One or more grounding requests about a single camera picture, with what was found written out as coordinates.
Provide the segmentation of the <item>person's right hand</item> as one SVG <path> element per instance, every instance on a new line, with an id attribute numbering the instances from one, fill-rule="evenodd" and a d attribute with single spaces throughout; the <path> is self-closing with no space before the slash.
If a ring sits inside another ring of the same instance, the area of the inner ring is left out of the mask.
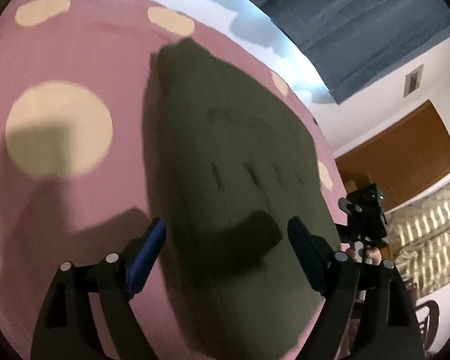
<path id="1" fill-rule="evenodd" d="M 362 255 L 359 255 L 356 250 L 348 248 L 345 253 L 356 262 L 369 262 L 372 265 L 379 265 L 382 260 L 382 255 L 377 248 L 366 248 L 361 250 Z"/>

